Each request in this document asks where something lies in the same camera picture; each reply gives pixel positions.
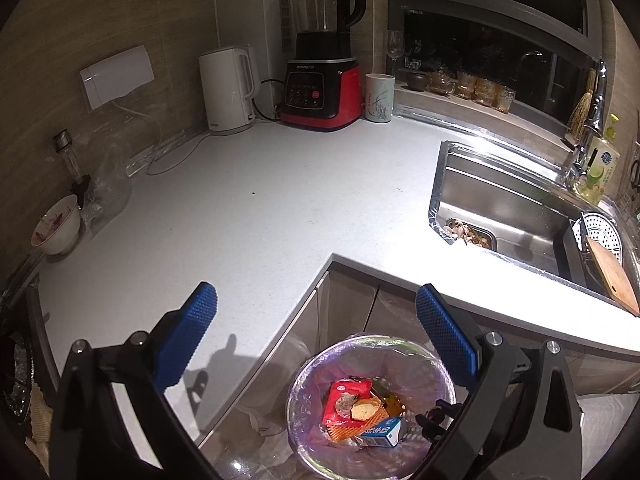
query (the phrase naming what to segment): dark bowl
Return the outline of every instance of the dark bowl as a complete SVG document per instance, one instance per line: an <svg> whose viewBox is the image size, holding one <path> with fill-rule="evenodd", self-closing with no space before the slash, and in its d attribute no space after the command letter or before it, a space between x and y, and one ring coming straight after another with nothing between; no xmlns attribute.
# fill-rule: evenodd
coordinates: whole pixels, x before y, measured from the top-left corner
<svg viewBox="0 0 640 480"><path fill-rule="evenodd" d="M429 75L417 72L407 72L404 76L404 82L409 90L415 92L424 92L429 85Z"/></svg>

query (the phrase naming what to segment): blender control panel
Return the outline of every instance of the blender control panel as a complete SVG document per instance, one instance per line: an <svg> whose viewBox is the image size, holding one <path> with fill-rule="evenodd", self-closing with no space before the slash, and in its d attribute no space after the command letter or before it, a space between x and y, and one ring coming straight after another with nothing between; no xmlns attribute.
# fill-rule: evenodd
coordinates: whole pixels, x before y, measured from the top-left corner
<svg viewBox="0 0 640 480"><path fill-rule="evenodd" d="M324 76L317 72L291 72L285 92L287 106L321 110L324 106Z"/></svg>

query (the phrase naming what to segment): wooden cutting board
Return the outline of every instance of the wooden cutting board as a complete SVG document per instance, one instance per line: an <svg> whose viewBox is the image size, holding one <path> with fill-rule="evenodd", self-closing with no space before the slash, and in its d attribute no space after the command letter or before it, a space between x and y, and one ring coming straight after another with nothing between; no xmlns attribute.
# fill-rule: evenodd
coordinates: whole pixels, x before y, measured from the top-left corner
<svg viewBox="0 0 640 480"><path fill-rule="evenodd" d="M589 252L596 262L596 267L604 280L612 300L626 308L629 312L640 315L636 295L626 276L625 269L618 263L611 251L587 236Z"/></svg>

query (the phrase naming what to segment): red wrapper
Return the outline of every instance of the red wrapper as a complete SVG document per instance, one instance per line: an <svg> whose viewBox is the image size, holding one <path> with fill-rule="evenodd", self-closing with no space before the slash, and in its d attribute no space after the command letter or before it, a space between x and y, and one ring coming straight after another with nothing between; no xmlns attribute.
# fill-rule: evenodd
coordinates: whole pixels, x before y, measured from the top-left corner
<svg viewBox="0 0 640 480"><path fill-rule="evenodd" d="M329 388L329 395L324 405L324 413L322 414L322 425L324 426L342 426L344 428L359 428L364 425L361 420L353 420L351 415L343 416L338 411L340 406L336 407L336 402L344 400L345 396L350 395L358 399L369 399L371 397L371 381L351 381L343 379L335 381Z"/></svg>

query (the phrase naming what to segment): white cable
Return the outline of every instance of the white cable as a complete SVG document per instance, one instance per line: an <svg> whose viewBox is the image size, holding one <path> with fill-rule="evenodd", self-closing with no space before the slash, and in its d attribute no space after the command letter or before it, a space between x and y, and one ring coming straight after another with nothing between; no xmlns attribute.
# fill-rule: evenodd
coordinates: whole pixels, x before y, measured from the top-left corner
<svg viewBox="0 0 640 480"><path fill-rule="evenodd" d="M185 160L187 160L190 157L191 153L193 153L196 150L196 148L200 145L200 143L204 139L206 139L207 137L210 136L209 133L206 133L204 135L204 137L202 137L196 143L196 145L191 149L191 151L189 153L187 153L187 155L184 156L181 160L176 162L174 165L172 165L172 166L170 166L168 168L165 168L164 170L158 171L156 173L150 173L149 170L151 170L152 164L156 161L156 156L158 156L158 151L160 150L160 144L162 143L162 126L160 126L160 123L158 122L158 120L156 120L156 118L151 116L151 115L143 114L142 112L137 112L135 110L130 110L129 108L125 108L124 106L120 106L119 104L117 104L116 101L112 101L112 103L116 108L119 108L120 110L124 110L125 112L129 112L130 114L134 114L134 115L137 115L137 116L140 116L140 117L144 117L144 118L150 119L153 122L155 122L156 125L158 126L158 142L156 142L154 152L151 155L151 161L149 162L148 166L146 167L146 171L145 171L145 173L148 174L148 176L162 175L163 173L166 173L167 171L171 171L173 168L176 168L177 166L180 166Z"/></svg>

